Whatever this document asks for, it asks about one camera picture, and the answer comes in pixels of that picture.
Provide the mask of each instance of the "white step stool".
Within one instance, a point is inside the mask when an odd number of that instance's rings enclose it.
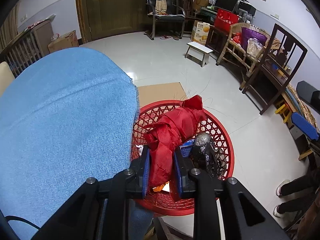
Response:
[[[196,51],[199,51],[199,52],[201,52],[201,53],[203,54],[202,62],[201,62],[201,64],[200,64],[201,67],[203,67],[204,64],[208,64],[208,63],[209,63],[209,53],[210,53],[210,52],[213,52],[212,49],[209,49],[209,48],[207,48],[206,46],[203,46],[203,45],[201,45],[201,44],[199,44],[199,43],[197,43],[197,42],[195,42],[195,41],[189,42],[189,43],[187,43],[187,45],[189,46],[189,48],[188,48],[188,50],[187,50],[187,52],[186,52],[186,55],[184,56],[185,58],[186,58],[187,55],[188,55],[189,49],[190,49],[190,48],[193,48],[193,49],[195,49]]]

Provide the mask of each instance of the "curtain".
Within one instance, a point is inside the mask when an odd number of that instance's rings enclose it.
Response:
[[[18,34],[18,2],[10,11],[0,28],[0,52],[7,46],[7,44]]]

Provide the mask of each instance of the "white floor tile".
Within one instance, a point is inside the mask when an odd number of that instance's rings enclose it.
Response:
[[[263,116],[239,90],[239,82],[215,59],[203,68],[184,58],[189,38],[151,41],[143,33],[108,37],[82,45],[101,51],[132,79],[136,86],[180,82],[188,97],[199,94],[204,108],[226,128],[235,152],[233,176],[272,214],[283,199],[275,196],[285,179],[305,174],[308,162],[299,153],[279,115],[270,107]],[[164,217],[175,228],[193,235],[193,215]],[[286,219],[276,219],[284,226]]]

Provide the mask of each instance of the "bolt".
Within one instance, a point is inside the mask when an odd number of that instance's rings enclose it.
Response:
[[[232,185],[236,184],[238,182],[238,180],[234,177],[230,177],[228,178],[228,182]]]
[[[125,175],[128,175],[128,176],[133,174],[133,170],[132,169],[125,169],[123,172],[124,172]]]
[[[88,184],[93,184],[93,183],[96,182],[96,179],[94,177],[89,177],[89,178],[86,179],[85,182],[88,183]]]
[[[201,173],[201,171],[199,169],[193,168],[190,171],[193,175],[199,175]]]

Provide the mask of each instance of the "red plastic basket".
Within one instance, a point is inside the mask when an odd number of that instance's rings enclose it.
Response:
[[[151,103],[140,109],[139,119],[135,122],[132,131],[131,160],[139,157],[136,145],[146,144],[143,134],[147,131],[143,127],[146,124],[156,122],[161,114],[179,107],[179,100],[164,100]],[[227,170],[222,179],[225,180],[232,176],[234,168],[234,153],[230,137],[222,124],[208,111],[204,110],[207,120],[198,125],[198,132],[207,132],[218,143],[218,146],[224,150],[227,162]],[[147,192],[144,199],[136,200],[141,206],[159,214],[169,216],[184,216],[194,213],[194,200],[181,199],[174,202],[169,192]]]

